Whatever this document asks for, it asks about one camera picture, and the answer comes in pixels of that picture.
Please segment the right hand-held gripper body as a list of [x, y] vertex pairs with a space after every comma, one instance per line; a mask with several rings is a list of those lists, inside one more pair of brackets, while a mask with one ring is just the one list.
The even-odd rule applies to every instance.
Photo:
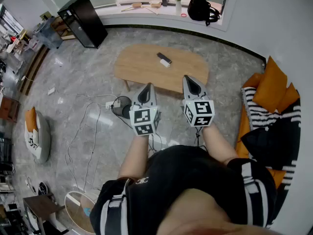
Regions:
[[184, 100], [184, 115], [192, 127], [210, 126], [215, 116], [213, 100]]

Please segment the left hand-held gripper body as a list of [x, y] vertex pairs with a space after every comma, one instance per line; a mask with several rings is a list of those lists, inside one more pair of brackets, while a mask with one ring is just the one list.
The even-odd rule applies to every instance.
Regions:
[[129, 111], [131, 126], [137, 136], [148, 136], [157, 132], [160, 121], [159, 107], [134, 105]]

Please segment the round black trash bin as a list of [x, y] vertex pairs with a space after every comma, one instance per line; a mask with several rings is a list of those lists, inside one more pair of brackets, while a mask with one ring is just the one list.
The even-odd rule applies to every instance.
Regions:
[[127, 96], [119, 96], [117, 99], [121, 101], [121, 105], [119, 108], [111, 107], [113, 114], [118, 117], [130, 119], [129, 111], [132, 106], [132, 101]]

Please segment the person's left forearm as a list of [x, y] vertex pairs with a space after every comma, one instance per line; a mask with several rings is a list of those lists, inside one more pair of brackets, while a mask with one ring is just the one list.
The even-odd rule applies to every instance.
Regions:
[[140, 179], [148, 160], [149, 136], [135, 136], [119, 170], [119, 178]]

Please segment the person's right forearm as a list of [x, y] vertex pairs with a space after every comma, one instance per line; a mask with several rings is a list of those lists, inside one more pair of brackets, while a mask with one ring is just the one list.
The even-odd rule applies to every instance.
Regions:
[[215, 160], [227, 165], [231, 160], [238, 158], [235, 149], [214, 123], [203, 128], [202, 136], [209, 155]]

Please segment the white power strip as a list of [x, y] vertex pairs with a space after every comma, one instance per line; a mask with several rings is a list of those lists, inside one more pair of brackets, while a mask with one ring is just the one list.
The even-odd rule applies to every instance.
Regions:
[[121, 105], [121, 101], [119, 99], [116, 99], [114, 101], [108, 101], [105, 104], [106, 109], [110, 109], [111, 107], [113, 108], [119, 108]]

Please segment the black-white striped blanket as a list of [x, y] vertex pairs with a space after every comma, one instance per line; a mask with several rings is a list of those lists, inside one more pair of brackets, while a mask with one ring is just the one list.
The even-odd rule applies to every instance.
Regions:
[[[254, 120], [257, 119], [257, 117], [265, 118], [266, 115], [271, 114], [279, 114], [277, 111], [274, 113], [268, 112], [266, 109], [264, 109], [262, 106], [259, 106], [255, 102], [253, 102], [253, 97], [256, 93], [256, 89], [253, 87], [246, 87], [242, 88], [242, 99], [243, 99], [243, 105], [245, 106], [246, 114], [249, 119], [249, 125], [250, 125], [250, 131], [256, 129], [259, 125], [256, 123], [253, 123]], [[293, 171], [286, 171], [282, 184], [279, 186], [279, 190], [288, 191], [293, 179], [293, 175], [295, 173], [296, 166], [293, 167]]]

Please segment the large orange cushion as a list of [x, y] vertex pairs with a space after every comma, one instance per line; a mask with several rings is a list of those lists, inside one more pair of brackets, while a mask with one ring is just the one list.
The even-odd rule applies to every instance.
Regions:
[[253, 97], [253, 102], [274, 113], [284, 97], [288, 78], [270, 56], [265, 72]]

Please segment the black cushion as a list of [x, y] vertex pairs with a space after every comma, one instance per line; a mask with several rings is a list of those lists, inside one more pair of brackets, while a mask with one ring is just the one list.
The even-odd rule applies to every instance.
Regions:
[[259, 126], [241, 137], [249, 155], [266, 167], [293, 171], [300, 145], [300, 99], [282, 113], [257, 117], [253, 123]]

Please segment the black glass-door cabinet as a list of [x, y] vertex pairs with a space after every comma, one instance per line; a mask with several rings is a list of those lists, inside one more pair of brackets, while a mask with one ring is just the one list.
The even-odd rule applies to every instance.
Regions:
[[86, 48], [99, 48], [108, 33], [90, 0], [70, 0], [58, 15]]

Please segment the person's chin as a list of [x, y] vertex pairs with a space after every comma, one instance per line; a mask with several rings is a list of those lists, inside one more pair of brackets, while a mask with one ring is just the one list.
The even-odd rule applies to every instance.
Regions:
[[282, 235], [266, 228], [232, 223], [209, 194], [187, 189], [173, 202], [156, 235]]

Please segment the grey round sofa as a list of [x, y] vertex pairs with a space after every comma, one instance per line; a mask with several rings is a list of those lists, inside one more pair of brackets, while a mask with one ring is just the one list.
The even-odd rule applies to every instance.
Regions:
[[37, 119], [37, 127], [39, 133], [39, 146], [41, 148], [41, 156], [37, 159], [34, 155], [35, 161], [39, 164], [43, 164], [48, 160], [50, 154], [50, 146], [51, 146], [51, 132], [50, 127], [44, 118], [44, 116], [36, 110], [36, 119]]

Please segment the translucent grey storage bin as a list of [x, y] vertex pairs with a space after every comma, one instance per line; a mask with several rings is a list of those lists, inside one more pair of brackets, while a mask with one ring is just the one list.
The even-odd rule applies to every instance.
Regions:
[[33, 33], [33, 35], [49, 49], [58, 49], [63, 41], [51, 26], [55, 19], [55, 17], [51, 17], [45, 20]]

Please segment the white printed cushion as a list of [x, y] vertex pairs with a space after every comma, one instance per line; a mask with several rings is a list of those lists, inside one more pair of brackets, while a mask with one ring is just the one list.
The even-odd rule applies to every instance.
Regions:
[[24, 138], [26, 142], [27, 149], [34, 155], [37, 159], [41, 156], [41, 148], [39, 146], [39, 133], [35, 129], [33, 132], [28, 132], [25, 128]]

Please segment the dark wooden table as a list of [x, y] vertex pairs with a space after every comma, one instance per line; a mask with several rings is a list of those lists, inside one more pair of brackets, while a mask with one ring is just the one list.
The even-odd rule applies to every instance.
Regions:
[[63, 210], [53, 201], [52, 193], [23, 198], [26, 218], [34, 235], [63, 235], [68, 232], [57, 219], [56, 213]]

